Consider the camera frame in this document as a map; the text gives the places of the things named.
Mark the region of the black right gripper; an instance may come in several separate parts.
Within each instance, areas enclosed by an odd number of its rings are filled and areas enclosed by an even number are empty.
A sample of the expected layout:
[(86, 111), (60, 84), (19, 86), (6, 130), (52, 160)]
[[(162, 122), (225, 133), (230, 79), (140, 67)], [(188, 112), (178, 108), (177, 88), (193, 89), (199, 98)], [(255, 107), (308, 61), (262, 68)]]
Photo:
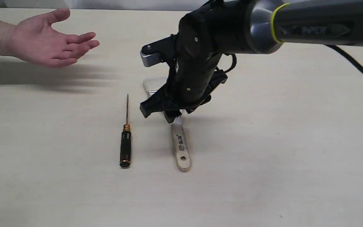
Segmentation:
[(140, 111), (144, 118), (152, 113), (162, 112), (167, 123), (173, 123), (182, 115), (194, 112), (199, 106), (211, 100), (211, 93), (227, 81), (228, 76), (223, 70), (201, 74), (202, 79), (184, 77), (179, 81), (167, 81), (154, 95), (140, 103)]

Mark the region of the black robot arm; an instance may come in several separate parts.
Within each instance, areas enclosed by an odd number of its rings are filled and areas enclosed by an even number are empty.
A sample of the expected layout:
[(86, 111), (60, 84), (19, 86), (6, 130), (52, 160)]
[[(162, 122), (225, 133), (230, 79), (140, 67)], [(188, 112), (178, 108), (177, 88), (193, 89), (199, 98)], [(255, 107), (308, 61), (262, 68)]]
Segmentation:
[(363, 0), (209, 0), (184, 15), (176, 34), (144, 45), (144, 66), (167, 63), (165, 84), (140, 103), (145, 118), (162, 112), (173, 123), (211, 100), (226, 82), (218, 68), (222, 55), (271, 54), (284, 43), (321, 44), (340, 53), (362, 74), (361, 66), (340, 46), (363, 47)]

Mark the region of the person's open bare hand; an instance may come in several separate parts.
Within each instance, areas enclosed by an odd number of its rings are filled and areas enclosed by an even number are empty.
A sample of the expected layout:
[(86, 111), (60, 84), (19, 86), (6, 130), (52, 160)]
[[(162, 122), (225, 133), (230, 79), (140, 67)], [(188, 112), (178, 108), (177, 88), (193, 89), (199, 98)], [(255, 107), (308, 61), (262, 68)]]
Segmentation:
[(22, 20), (8, 31), (5, 55), (45, 67), (62, 68), (77, 63), (100, 42), (95, 40), (95, 32), (65, 34), (52, 27), (70, 15), (70, 10), (64, 8)]

